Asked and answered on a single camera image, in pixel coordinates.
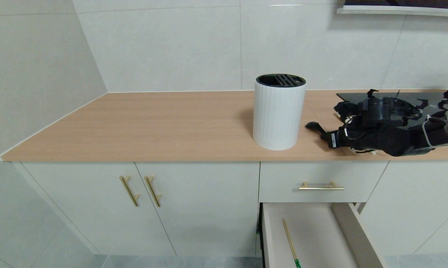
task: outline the white cable tie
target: white cable tie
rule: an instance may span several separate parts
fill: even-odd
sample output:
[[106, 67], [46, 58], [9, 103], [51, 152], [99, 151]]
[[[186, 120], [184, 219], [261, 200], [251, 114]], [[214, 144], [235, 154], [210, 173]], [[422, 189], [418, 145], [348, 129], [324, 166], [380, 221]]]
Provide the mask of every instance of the white cable tie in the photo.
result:
[[429, 141], [428, 133], [426, 132], [426, 127], [425, 127], [426, 123], [429, 121], [430, 118], [431, 118], [431, 116], [428, 115], [428, 118], [427, 118], [426, 121], [424, 121], [424, 123], [423, 123], [423, 133], [424, 133], [424, 137], [426, 138], [426, 142], [428, 143], [428, 145], [430, 146], [430, 148], [431, 148], [431, 149], [434, 149], [434, 148], [436, 148], [436, 147], [434, 147], [434, 146], [431, 144], [431, 142]]

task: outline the open drawer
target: open drawer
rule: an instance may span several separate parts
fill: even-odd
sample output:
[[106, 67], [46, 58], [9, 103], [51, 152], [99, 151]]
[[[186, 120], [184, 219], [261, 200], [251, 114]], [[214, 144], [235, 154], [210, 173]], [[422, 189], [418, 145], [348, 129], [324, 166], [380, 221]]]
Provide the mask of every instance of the open drawer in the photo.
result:
[[260, 235], [265, 268], [295, 268], [282, 219], [302, 268], [387, 268], [352, 203], [263, 203]]

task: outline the label sticker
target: label sticker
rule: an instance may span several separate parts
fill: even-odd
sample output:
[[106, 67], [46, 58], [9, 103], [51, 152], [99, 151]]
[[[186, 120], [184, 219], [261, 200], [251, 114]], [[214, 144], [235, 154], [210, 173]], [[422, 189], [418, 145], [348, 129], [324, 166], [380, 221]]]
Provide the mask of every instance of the label sticker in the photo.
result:
[[332, 133], [332, 146], [333, 146], [333, 148], [336, 148], [335, 133]]

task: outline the chopsticks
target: chopsticks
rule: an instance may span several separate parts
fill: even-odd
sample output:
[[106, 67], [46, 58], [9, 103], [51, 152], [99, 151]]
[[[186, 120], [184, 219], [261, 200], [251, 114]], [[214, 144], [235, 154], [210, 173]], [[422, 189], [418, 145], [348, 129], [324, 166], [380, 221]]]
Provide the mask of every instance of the chopsticks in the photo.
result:
[[287, 235], [288, 243], [290, 244], [290, 250], [292, 251], [292, 256], [294, 256], [295, 265], [297, 268], [301, 268], [300, 261], [297, 258], [297, 253], [295, 252], [294, 243], [292, 243], [292, 238], [290, 237], [290, 233], [287, 230], [287, 224], [285, 223], [285, 219], [282, 219], [284, 223], [285, 234]]

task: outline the black induction cooktop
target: black induction cooktop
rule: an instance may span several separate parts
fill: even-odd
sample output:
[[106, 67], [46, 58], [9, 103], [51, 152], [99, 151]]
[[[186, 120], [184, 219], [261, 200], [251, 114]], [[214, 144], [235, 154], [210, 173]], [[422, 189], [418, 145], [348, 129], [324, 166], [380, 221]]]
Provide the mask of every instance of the black induction cooktop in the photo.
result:
[[[418, 120], [409, 120], [408, 127], [421, 124], [427, 118], [427, 115], [435, 114], [436, 112], [441, 111], [441, 109], [438, 108], [438, 103], [444, 99], [443, 93], [444, 90], [441, 90], [440, 93], [439, 92], [399, 93], [399, 95], [397, 96], [398, 99], [405, 100], [414, 106], [418, 106], [421, 104], [421, 101], [418, 99], [428, 100], [429, 102], [429, 105], [422, 109], [423, 116]], [[338, 93], [337, 96], [344, 101], [358, 103], [364, 101], [368, 95], [366, 93]], [[396, 93], [374, 92], [373, 96], [377, 98], [383, 98], [383, 97], [394, 98], [396, 97]]]

